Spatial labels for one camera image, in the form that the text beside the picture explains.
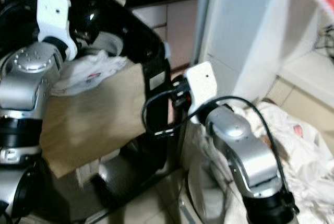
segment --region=wire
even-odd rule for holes
[[[158,131],[158,132],[155,132],[155,131],[151,130],[148,127],[146,119],[145,119],[145,110],[146,110],[146,108],[156,98],[160,98],[160,97],[166,96],[166,95],[171,94],[173,92],[175,92],[175,91],[174,90],[168,90],[168,91],[161,92],[161,93],[159,93],[159,94],[151,97],[144,104],[144,107],[143,107],[142,112],[141,112],[141,119],[142,119],[142,122],[144,124],[144,127],[145,127],[146,131],[149,134],[154,135],[156,137],[173,136],[175,130],[179,129],[183,124],[185,124],[188,120],[190,120],[192,117],[194,117],[195,115],[197,115],[198,113],[200,113],[203,109],[205,109],[209,105],[211,105],[213,103],[217,103],[217,102],[222,101],[222,100],[231,100],[232,99],[232,100],[242,101],[246,105],[248,105],[250,108],[252,108],[252,110],[259,116],[259,118],[260,118],[260,120],[262,122],[262,125],[264,126],[264,128],[265,128],[265,130],[267,132],[268,138],[269,138],[269,140],[271,142],[272,151],[273,151],[273,154],[275,156],[275,159],[276,159],[276,162],[277,162],[277,167],[278,167],[278,170],[279,170],[280,175],[281,175],[281,180],[282,180],[282,184],[283,184],[284,193],[288,193],[289,192],[288,183],[287,183],[287,180],[286,180],[285,175],[284,175],[284,171],[283,171],[283,166],[282,166],[281,160],[279,158],[279,153],[278,153],[277,145],[276,145],[275,141],[273,140],[272,134],[271,134],[271,132],[269,130],[269,127],[268,127],[268,125],[267,125],[264,117],[262,116],[262,114],[260,113],[260,111],[256,108],[256,106],[254,106],[251,102],[249,102],[248,100],[246,100],[244,98],[241,98],[241,97],[237,97],[237,96],[222,96],[222,97],[218,97],[218,98],[215,98],[213,100],[210,100],[208,102],[203,103],[198,109],[196,109],[193,113],[191,113],[190,115],[188,115],[179,124],[177,124],[176,126],[173,126],[172,128],[164,129],[164,130],[161,130],[161,131]]]

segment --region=tile floor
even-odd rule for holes
[[[97,223],[188,223],[178,207],[178,195],[182,185],[182,178],[182,169],[174,171],[155,186],[137,196],[126,206]]]

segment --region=shelf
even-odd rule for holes
[[[324,50],[286,63],[279,76],[334,108],[334,62]]]

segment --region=white cloth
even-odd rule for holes
[[[125,57],[108,57],[101,50],[97,55],[87,55],[65,62],[60,80],[51,89],[53,96],[72,96],[96,87],[102,80],[121,70],[127,63]]]
[[[262,102],[257,107],[278,142],[280,155],[284,157],[284,174],[301,211],[297,216],[299,223],[334,224],[334,160],[320,133],[273,104]],[[233,109],[249,121],[257,137],[266,135],[252,109]],[[302,128],[303,137],[295,133],[295,125]],[[245,207],[235,183],[230,183],[231,174],[225,157],[215,152],[205,138],[201,138],[198,145],[214,164],[211,169],[225,195],[224,221],[220,223],[247,224]]]

